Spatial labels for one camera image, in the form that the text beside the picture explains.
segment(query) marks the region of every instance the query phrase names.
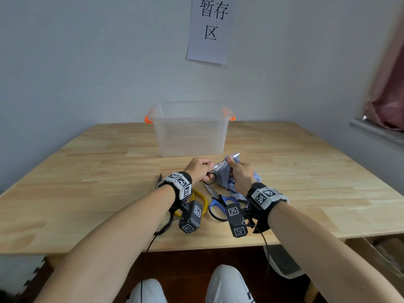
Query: window sill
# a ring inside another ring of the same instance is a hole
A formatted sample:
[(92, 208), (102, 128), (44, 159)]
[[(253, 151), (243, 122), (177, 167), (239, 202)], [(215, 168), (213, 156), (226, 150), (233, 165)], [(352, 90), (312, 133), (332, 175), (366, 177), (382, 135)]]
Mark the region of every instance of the window sill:
[(404, 148), (404, 133), (403, 132), (387, 130), (387, 129), (381, 128), (367, 120), (362, 120), (360, 118), (351, 119), (350, 125), (354, 126), (354, 127), (358, 127), (371, 134), (380, 136), (381, 138)]

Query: hand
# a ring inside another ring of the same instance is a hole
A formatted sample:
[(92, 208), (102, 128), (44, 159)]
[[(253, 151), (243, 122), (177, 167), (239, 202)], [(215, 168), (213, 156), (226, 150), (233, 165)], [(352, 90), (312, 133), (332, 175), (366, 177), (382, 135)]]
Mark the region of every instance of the hand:
[(235, 179), (235, 190), (245, 197), (252, 184), (256, 182), (252, 165), (242, 162), (236, 163), (231, 155), (227, 158), (227, 163), (233, 169), (233, 174), (230, 173), (230, 177)]
[(210, 158), (194, 157), (185, 168), (185, 172), (188, 173), (193, 182), (205, 181), (213, 178), (213, 174), (207, 176), (208, 172), (212, 170), (214, 163)]

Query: forearm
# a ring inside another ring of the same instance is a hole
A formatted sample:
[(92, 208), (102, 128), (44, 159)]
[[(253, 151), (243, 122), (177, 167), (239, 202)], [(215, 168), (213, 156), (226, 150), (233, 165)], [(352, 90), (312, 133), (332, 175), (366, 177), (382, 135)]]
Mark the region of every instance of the forearm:
[(99, 225), (57, 267), (36, 303), (112, 302), (174, 199), (164, 185)]
[(376, 269), (297, 209), (279, 203), (268, 224), (327, 302), (404, 302)]

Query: scissors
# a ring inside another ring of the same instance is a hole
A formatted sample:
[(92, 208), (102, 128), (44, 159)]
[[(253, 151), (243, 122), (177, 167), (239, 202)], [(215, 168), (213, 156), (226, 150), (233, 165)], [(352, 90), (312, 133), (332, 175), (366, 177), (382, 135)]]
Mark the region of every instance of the scissors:
[(232, 201), (233, 203), (236, 203), (238, 206), (240, 206), (240, 204), (236, 199), (232, 197), (225, 197), (223, 195), (218, 194), (216, 190), (211, 188), (208, 184), (204, 183), (204, 185), (206, 189), (209, 191), (210, 195), (212, 196), (212, 203), (210, 203), (208, 207), (210, 215), (218, 221), (221, 222), (228, 221), (228, 219), (219, 218), (214, 213), (212, 213), (212, 207), (217, 206), (226, 215), (226, 206), (227, 206), (226, 201)]
[[(163, 176), (162, 176), (162, 174), (160, 173), (160, 176), (158, 177), (157, 183), (156, 183), (156, 185), (155, 185), (155, 189), (157, 189), (158, 184), (159, 184), (162, 180), (163, 180)], [(191, 194), (191, 196), (189, 197), (189, 200), (188, 200), (188, 201), (193, 201), (193, 200), (195, 200), (195, 194), (198, 195), (198, 196), (202, 199), (202, 201), (203, 201), (203, 205), (202, 205), (202, 216), (203, 216), (203, 215), (206, 213), (206, 211), (208, 210), (208, 199), (206, 199), (206, 197), (205, 197), (205, 195), (204, 195), (203, 193), (199, 192), (199, 191), (196, 190), (195, 188), (192, 188), (192, 194)], [(182, 214), (181, 210), (177, 209), (177, 210), (175, 211), (175, 215), (176, 215), (177, 217), (181, 217), (181, 214)]]
[[(240, 153), (237, 153), (237, 154), (232, 155), (232, 157), (236, 158), (239, 155), (240, 155)], [(216, 181), (216, 176), (218, 175), (219, 170), (221, 168), (223, 168), (223, 166), (225, 164), (226, 164), (226, 160), (224, 160), (224, 161), (218, 163), (217, 165), (213, 166), (213, 168), (208, 172), (208, 175), (213, 174), (213, 179), (211, 181), (209, 181), (209, 183), (207, 183), (208, 185), (213, 184)]]

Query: wooden table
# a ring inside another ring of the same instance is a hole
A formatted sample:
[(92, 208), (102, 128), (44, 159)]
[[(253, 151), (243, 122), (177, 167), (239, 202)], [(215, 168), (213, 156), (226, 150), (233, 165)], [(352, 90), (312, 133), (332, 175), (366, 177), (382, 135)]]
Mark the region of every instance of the wooden table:
[[(231, 122), (224, 153), (235, 152), (254, 164), (264, 183), (339, 238), (404, 232), (403, 196), (294, 123)], [(224, 154), (210, 157), (219, 162)], [(190, 159), (160, 157), (152, 125), (93, 126), (0, 196), (0, 253), (68, 253), (154, 189), (160, 173), (183, 170)], [(209, 195), (200, 183), (196, 187)], [(264, 234), (269, 244), (278, 243), (272, 231)], [(150, 250), (262, 244), (252, 231), (234, 238), (227, 223), (207, 213), (190, 235), (175, 221)]]

